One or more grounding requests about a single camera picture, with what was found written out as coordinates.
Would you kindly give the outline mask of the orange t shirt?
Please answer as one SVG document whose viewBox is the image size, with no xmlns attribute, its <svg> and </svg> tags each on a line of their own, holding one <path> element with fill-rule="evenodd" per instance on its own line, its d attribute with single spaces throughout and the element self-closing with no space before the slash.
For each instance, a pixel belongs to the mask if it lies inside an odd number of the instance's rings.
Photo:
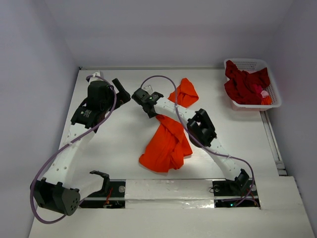
<svg viewBox="0 0 317 238">
<path fill-rule="evenodd" d="M 199 96 L 194 85 L 187 78 L 183 78 L 177 92 L 172 92 L 168 99 L 187 108 L 198 101 Z M 157 173 L 177 170 L 183 166 L 184 158 L 193 153 L 183 126 L 166 116 L 159 115 L 156 119 L 160 125 L 139 158 L 139 163 Z"/>
</svg>

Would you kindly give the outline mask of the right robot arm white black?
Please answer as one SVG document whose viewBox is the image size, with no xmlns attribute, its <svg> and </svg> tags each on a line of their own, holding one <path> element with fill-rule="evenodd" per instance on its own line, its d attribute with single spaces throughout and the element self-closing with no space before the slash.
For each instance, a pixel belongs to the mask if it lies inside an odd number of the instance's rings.
<svg viewBox="0 0 317 238">
<path fill-rule="evenodd" d="M 133 93 L 132 99 L 150 118 L 166 116 L 181 123 L 192 144 L 206 151 L 218 165 L 228 182 L 229 191 L 234 196 L 248 195 L 249 174 L 236 163 L 236 158 L 226 152 L 217 138 L 215 126 L 204 109 L 193 111 L 172 102 L 163 94 L 158 92 L 149 94 L 141 88 Z"/>
</svg>

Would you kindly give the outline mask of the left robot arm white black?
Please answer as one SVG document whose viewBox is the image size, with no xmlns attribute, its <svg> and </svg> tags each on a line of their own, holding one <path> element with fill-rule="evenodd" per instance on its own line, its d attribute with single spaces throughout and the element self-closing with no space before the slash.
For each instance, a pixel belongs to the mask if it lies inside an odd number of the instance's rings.
<svg viewBox="0 0 317 238">
<path fill-rule="evenodd" d="M 130 101 L 130 94 L 116 78 L 111 83 L 98 75 L 86 78 L 87 97 L 71 118 L 65 144 L 44 164 L 30 186 L 31 205 L 71 216 L 81 201 L 96 193 L 111 192 L 109 175 L 96 169 L 84 174 L 83 181 L 73 179 L 77 160 L 112 112 Z"/>
</svg>

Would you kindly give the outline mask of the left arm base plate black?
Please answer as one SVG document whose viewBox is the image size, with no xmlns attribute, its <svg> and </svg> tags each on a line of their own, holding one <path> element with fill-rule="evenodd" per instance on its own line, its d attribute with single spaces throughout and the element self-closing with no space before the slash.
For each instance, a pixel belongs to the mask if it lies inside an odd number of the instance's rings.
<svg viewBox="0 0 317 238">
<path fill-rule="evenodd" d="M 107 193 L 94 192 L 81 203 L 81 208 L 125 208 L 126 180 L 110 180 L 110 187 Z"/>
</svg>

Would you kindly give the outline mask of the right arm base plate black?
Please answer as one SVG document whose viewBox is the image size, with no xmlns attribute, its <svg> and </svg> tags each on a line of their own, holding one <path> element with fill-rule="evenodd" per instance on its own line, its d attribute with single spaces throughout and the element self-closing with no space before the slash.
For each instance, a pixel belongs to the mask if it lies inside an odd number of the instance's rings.
<svg viewBox="0 0 317 238">
<path fill-rule="evenodd" d="M 241 191 L 234 191 L 230 182 L 214 180 L 209 192 L 213 194 L 216 208 L 256 207 L 260 208 L 260 200 L 256 183 L 250 179 Z"/>
</svg>

